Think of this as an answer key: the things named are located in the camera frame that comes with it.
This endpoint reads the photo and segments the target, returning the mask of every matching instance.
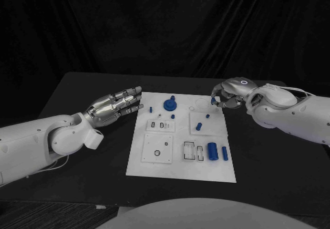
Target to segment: small blue piece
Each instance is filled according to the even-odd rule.
[[[218,156],[217,156],[216,144],[213,142],[207,143],[207,150],[208,150],[208,160],[216,161],[218,159]]]
[[[198,131],[201,127],[201,123],[197,123],[195,130]]]
[[[223,160],[227,161],[226,147],[221,147]]]
[[[175,97],[169,96],[169,99],[164,101],[164,109],[167,111],[174,111],[177,108]]]

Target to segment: gray robot hand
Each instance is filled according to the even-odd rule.
[[[142,104],[126,107],[141,99],[139,95],[133,97],[139,92],[141,87],[129,88],[122,92],[107,94],[92,102],[82,114],[93,128],[109,125],[122,115],[143,107]]]
[[[226,107],[230,109],[239,108],[241,106],[241,101],[246,100],[254,88],[257,88],[257,86],[249,79],[243,77],[230,78],[214,86],[210,94],[210,102],[217,107]],[[227,99],[226,102],[217,102],[214,100],[218,90],[221,96]]]

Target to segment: black table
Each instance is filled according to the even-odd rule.
[[[38,118],[82,112],[96,98],[135,86],[145,92],[210,95],[220,81],[67,73]],[[285,214],[328,215],[330,158],[322,146],[276,128],[262,128],[244,107],[223,109],[223,114],[236,183],[126,176],[133,113],[99,128],[105,138],[96,150],[83,147],[60,169],[1,187],[0,199],[138,207],[174,198],[220,198]]]

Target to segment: robotic hand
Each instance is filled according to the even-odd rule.
[[[214,101],[216,93],[228,100]],[[288,90],[305,94],[302,98]],[[243,77],[234,77],[217,84],[211,90],[210,102],[221,108],[239,108],[244,101],[253,121],[265,128],[277,128],[285,133],[319,144],[330,144],[330,98],[319,97],[298,88],[256,84]]]
[[[107,94],[93,101],[83,113],[57,115],[0,128],[0,187],[34,174],[84,145],[96,149],[103,138],[94,129],[142,108],[135,103],[141,87]]]

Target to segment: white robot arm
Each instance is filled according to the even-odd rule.
[[[0,187],[48,166],[84,145],[96,149],[103,135],[94,129],[142,108],[141,87],[99,98],[83,113],[57,115],[0,128]]]
[[[226,102],[214,101],[221,90]],[[296,98],[288,90],[305,93]],[[265,128],[277,128],[285,133],[319,144],[330,144],[330,98],[309,94],[290,87],[256,84],[243,77],[224,80],[211,90],[211,104],[237,108],[244,101],[247,114]]]

